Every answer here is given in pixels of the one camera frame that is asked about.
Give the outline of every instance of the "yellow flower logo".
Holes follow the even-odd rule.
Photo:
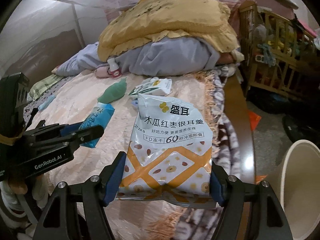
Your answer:
[[[156,86],[156,85],[159,84],[159,83],[160,83],[160,81],[159,81],[159,80],[156,80],[156,81],[153,82],[152,85],[153,85],[153,86]]]
[[[162,102],[159,107],[162,109],[162,112],[166,112],[169,110],[169,107],[167,107],[167,103],[166,102]]]

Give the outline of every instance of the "beige trash can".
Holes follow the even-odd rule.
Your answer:
[[[307,140],[295,142],[266,180],[284,209],[293,239],[307,239],[320,221],[319,148]]]

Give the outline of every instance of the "plastic food packet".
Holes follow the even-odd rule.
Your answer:
[[[138,94],[138,111],[116,198],[214,208],[212,131],[198,109],[178,98]]]
[[[80,125],[79,129],[101,125],[104,129],[107,127],[115,109],[111,104],[104,104],[98,102],[92,109],[91,113]],[[81,144],[82,146],[95,148],[100,138]]]
[[[136,86],[130,93],[132,100],[137,99],[138,93],[153,96],[166,96],[171,93],[172,79],[159,79],[154,77],[149,82],[143,81],[142,84]]]

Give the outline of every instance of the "metal screw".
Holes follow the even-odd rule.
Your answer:
[[[267,182],[266,180],[263,180],[263,181],[261,182],[261,184],[262,184],[263,187],[269,187],[269,186],[270,186],[270,183]]]
[[[66,183],[63,181],[58,184],[58,188],[64,188],[65,186],[66,186]]]
[[[237,177],[235,175],[228,176],[228,180],[235,182],[237,180]]]
[[[91,178],[90,178],[90,180],[92,181],[92,182],[96,182],[96,181],[98,181],[100,178],[99,178],[99,176],[98,175],[93,175]]]

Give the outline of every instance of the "green plaid fabric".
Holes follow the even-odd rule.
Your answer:
[[[61,79],[63,79],[63,77],[52,74],[51,76],[48,76],[45,79],[34,84],[30,89],[29,95],[33,100],[37,100],[44,92],[46,92],[50,87],[52,87]]]

